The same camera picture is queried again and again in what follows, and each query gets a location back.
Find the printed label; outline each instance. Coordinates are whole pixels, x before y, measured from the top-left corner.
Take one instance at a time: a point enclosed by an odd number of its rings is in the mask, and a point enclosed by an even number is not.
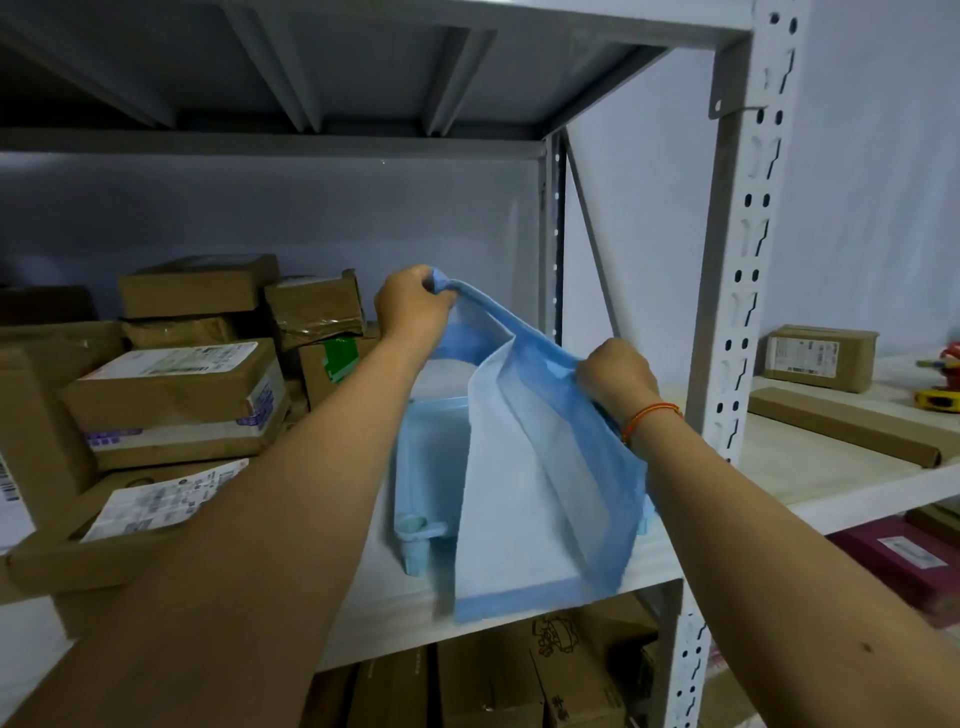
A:
[[[81,543],[182,523],[249,464],[250,459],[236,460],[187,477],[114,491]]]
[[[2,452],[0,452],[0,497],[3,498],[5,503],[20,500],[20,490],[16,487],[16,481],[7,468]]]
[[[833,379],[837,376],[839,355],[840,344],[836,341],[771,336],[767,342],[767,369]]]
[[[946,561],[938,559],[925,548],[917,546],[903,536],[890,536],[886,539],[877,540],[898,556],[909,561],[917,569],[936,569],[937,567],[949,566]]]
[[[111,432],[87,432],[86,443],[94,452],[111,449],[180,445],[245,437],[259,437],[274,417],[277,402],[286,392],[280,365],[272,362],[249,395],[252,414],[239,420],[202,425],[169,425],[149,429],[120,429]]]
[[[138,376],[213,375],[231,372],[256,349],[255,341],[212,347],[146,349],[127,352],[84,379],[133,379]]]
[[[340,280],[339,278],[335,279],[320,279],[316,276],[295,276],[289,279],[283,279],[280,283],[276,285],[277,288],[293,288],[297,285],[306,285],[307,283],[329,283],[332,280]]]

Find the green tape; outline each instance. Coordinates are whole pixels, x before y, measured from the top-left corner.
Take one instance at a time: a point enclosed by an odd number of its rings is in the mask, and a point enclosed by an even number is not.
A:
[[[325,341],[324,350],[326,351],[324,369],[332,382],[339,383],[356,368],[357,362],[360,361],[356,339],[345,337]]]

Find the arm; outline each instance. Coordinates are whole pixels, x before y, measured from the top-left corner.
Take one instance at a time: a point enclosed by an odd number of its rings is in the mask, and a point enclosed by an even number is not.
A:
[[[660,400],[617,339],[577,376],[621,426]],[[960,724],[960,655],[899,597],[674,412],[644,417],[633,447],[710,631],[771,728]]]
[[[387,279],[380,343],[189,522],[9,728],[299,723],[411,388],[453,305],[423,288],[429,272]]]

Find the bracelet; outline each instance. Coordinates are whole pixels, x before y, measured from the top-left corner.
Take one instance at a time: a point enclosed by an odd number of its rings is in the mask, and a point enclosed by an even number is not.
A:
[[[659,401],[656,404],[651,404],[649,407],[644,407],[639,412],[637,412],[633,418],[627,423],[627,426],[623,428],[623,432],[620,433],[620,441],[626,445],[628,448],[630,445],[630,440],[634,436],[634,430],[636,426],[640,424],[640,420],[649,415],[651,412],[656,412],[658,409],[672,409],[681,419],[684,416],[684,413],[680,411],[680,407],[676,404],[671,404],[668,401]]]

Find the cardboard box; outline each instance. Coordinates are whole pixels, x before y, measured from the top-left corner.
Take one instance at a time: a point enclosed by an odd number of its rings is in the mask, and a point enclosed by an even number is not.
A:
[[[81,285],[0,288],[0,326],[95,321],[90,292]]]
[[[59,391],[102,364],[99,354],[65,338],[0,342],[0,497],[22,498],[36,527],[54,522],[97,481],[93,454]]]
[[[60,394],[105,471],[257,455],[289,406],[270,339],[127,352]]]
[[[935,468],[960,455],[960,432],[778,387],[753,392],[748,410],[761,417],[882,452],[924,468]]]
[[[318,672],[310,683],[300,728],[340,728],[347,723],[357,665]]]
[[[123,334],[116,321],[84,321],[72,324],[0,327],[0,343],[30,339],[58,338],[90,349],[98,361],[107,362],[122,354]]]
[[[174,525],[83,542],[114,491],[203,473],[230,461],[185,463],[111,473],[90,488],[52,525],[24,539],[7,555],[13,585],[25,595],[85,592],[128,584],[180,533]]]
[[[623,700],[572,615],[558,612],[526,624],[550,725],[589,723],[591,728],[623,728]]]
[[[426,728],[429,669],[426,647],[360,664],[347,728]]]
[[[364,356],[373,351],[379,340],[379,327],[367,324],[367,335],[363,338],[345,336],[298,349],[311,410],[333,394],[333,390],[356,369]]]
[[[191,255],[121,276],[124,316],[166,319],[252,311],[280,277],[276,255]]]
[[[874,378],[876,331],[780,327],[767,339],[763,375],[844,392],[866,392]]]
[[[264,289],[287,351],[334,336],[366,332],[360,289],[352,270],[338,279],[286,278]]]
[[[437,644],[444,728],[541,728],[543,691],[525,622]]]
[[[960,549],[891,516],[828,538],[935,627],[960,621]]]
[[[239,340],[226,316],[121,322],[134,349],[176,349],[231,344]]]
[[[55,595],[54,609],[57,610],[67,639],[78,640],[96,626],[121,591],[123,587],[110,587]]]
[[[927,505],[907,511],[906,522],[940,539],[945,544],[960,548],[960,516],[939,505]]]

